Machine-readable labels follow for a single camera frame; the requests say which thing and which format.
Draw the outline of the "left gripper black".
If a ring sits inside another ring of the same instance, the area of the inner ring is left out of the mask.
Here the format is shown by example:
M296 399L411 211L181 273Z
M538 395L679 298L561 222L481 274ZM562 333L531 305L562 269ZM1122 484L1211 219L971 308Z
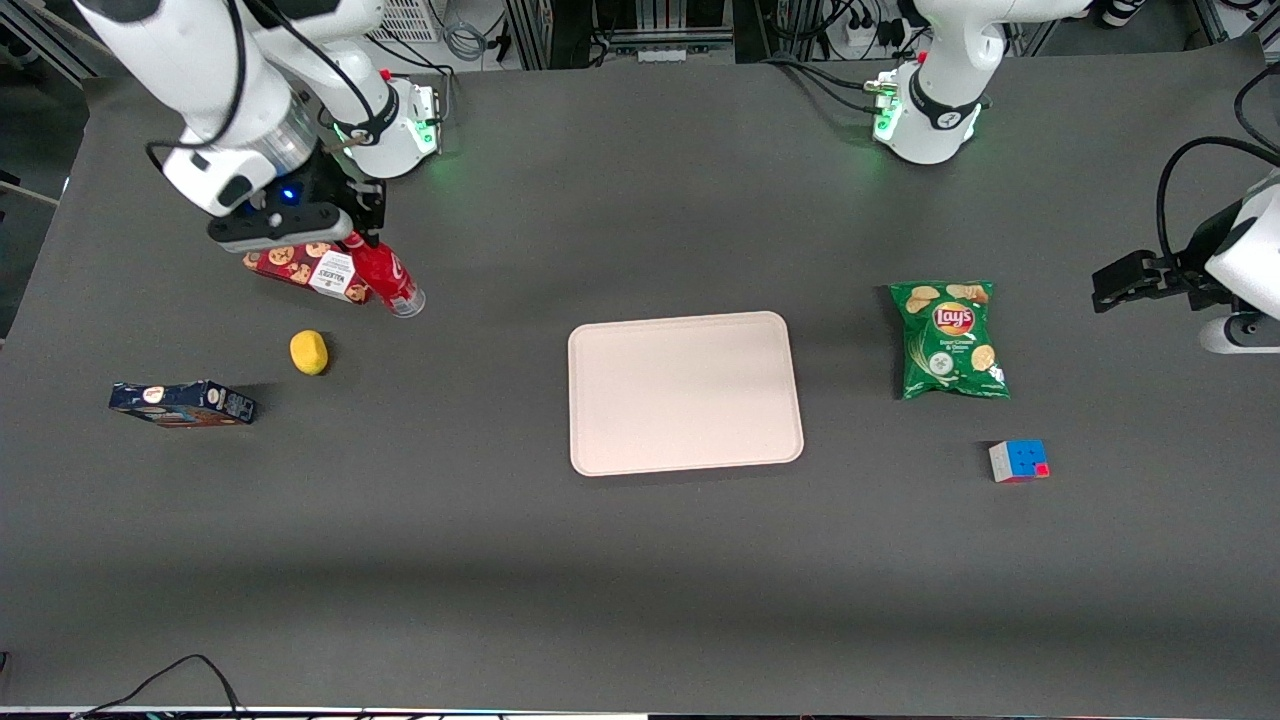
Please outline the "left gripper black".
M1228 306L1234 293L1215 279L1206 263L1225 243L1242 205L1229 205L1201 222L1187 246L1174 254L1180 277L1179 288L1187 295L1190 309ZM1126 302L1132 293L1164 293L1167 288L1166 263L1151 250L1137 250L1092 273L1092 306L1106 313Z

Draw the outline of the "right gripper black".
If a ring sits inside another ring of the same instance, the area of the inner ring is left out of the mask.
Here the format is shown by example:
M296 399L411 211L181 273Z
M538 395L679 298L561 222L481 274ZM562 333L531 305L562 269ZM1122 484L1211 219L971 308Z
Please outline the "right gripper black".
M252 192L239 205L239 214L248 217L262 210L289 210L319 202L340 208L349 218L352 229L361 232L371 247L381 243L385 183L361 183L358 192L338 160L325 150L323 141L314 145L311 156L303 164Z

